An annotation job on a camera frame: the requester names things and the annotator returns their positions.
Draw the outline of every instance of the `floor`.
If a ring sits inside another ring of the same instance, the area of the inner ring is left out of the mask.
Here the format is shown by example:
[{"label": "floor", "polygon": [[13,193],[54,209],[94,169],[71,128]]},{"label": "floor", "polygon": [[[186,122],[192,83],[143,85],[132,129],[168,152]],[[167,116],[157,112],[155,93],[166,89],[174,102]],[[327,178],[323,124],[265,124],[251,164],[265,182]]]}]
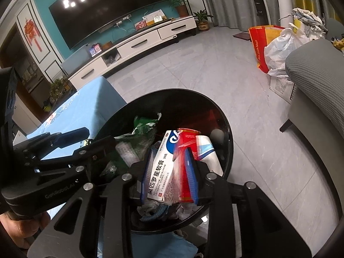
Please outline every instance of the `floor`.
[{"label": "floor", "polygon": [[187,88],[214,100],[233,131],[228,180],[256,182],[314,255],[338,223],[333,196],[295,131],[279,131],[289,104],[269,89],[270,77],[257,68],[252,43],[232,37],[238,32],[214,27],[187,37],[118,71],[108,81],[127,102],[166,88]]}]

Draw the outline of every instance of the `white tv cabinet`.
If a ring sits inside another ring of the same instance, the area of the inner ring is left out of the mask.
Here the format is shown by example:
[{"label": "white tv cabinet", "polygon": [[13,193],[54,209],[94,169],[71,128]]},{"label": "white tv cabinet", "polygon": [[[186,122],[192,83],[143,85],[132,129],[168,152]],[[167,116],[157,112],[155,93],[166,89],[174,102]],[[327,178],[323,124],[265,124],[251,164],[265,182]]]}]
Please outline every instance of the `white tv cabinet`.
[{"label": "white tv cabinet", "polygon": [[[147,28],[97,55],[92,61],[83,66],[75,74],[71,75],[69,80],[74,87],[79,90],[91,80],[104,75],[130,58],[154,46],[176,38],[177,34],[181,32],[195,29],[196,27],[194,17],[187,16],[164,22],[152,28]],[[106,55],[115,48],[120,54],[120,58],[115,63],[107,66],[104,61]]]}]

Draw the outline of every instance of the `black trash bin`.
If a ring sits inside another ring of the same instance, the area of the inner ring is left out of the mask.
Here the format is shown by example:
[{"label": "black trash bin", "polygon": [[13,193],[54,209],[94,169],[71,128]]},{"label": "black trash bin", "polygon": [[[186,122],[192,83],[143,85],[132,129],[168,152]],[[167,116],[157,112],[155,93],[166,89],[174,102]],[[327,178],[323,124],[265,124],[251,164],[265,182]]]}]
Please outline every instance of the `black trash bin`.
[{"label": "black trash bin", "polygon": [[[105,123],[95,139],[130,133],[133,130],[135,116],[156,118],[157,113],[161,113],[162,117],[157,125],[156,140],[162,140],[167,130],[176,130],[181,127],[198,130],[202,135],[209,137],[214,129],[222,130],[224,140],[216,142],[212,140],[212,143],[224,172],[223,177],[228,178],[233,161],[233,136],[228,120],[223,111],[211,99],[192,90],[159,90],[131,101]],[[203,206],[183,221],[141,222],[132,214],[131,230],[133,233],[141,235],[172,232],[192,223],[207,208],[207,206]]]}]

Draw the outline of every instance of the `chair leg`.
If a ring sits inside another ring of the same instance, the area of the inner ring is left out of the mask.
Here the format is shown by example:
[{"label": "chair leg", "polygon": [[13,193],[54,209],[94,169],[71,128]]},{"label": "chair leg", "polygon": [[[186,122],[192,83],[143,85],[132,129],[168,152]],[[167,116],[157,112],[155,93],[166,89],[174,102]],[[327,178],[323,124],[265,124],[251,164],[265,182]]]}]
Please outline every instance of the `chair leg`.
[{"label": "chair leg", "polygon": [[286,131],[286,129],[288,129],[292,125],[293,125],[293,122],[291,122],[290,119],[288,119],[280,128],[280,131],[284,132],[284,131]]}]

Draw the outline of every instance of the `black drawer handle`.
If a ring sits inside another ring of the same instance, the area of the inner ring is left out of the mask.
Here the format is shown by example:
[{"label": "black drawer handle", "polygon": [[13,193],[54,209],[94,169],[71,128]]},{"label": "black drawer handle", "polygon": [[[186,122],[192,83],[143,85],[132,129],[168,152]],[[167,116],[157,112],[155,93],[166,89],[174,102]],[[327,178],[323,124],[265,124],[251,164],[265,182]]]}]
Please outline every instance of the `black drawer handle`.
[{"label": "black drawer handle", "polygon": [[183,26],[179,26],[179,27],[177,27],[177,28],[171,29],[171,31],[176,31],[176,30],[178,30],[178,29],[180,29],[180,28],[183,28],[183,27],[186,27],[186,24],[183,25]]},{"label": "black drawer handle", "polygon": [[85,74],[84,76],[81,77],[81,79],[85,79],[86,77],[88,77],[91,73],[94,72],[94,69],[90,70],[87,74]]},{"label": "black drawer handle", "polygon": [[135,47],[137,47],[137,46],[139,46],[141,44],[144,44],[145,42],[148,42],[148,40],[144,40],[144,41],[142,41],[142,42],[140,42],[140,43],[138,43],[136,45],[133,45],[131,48],[135,48]]}]

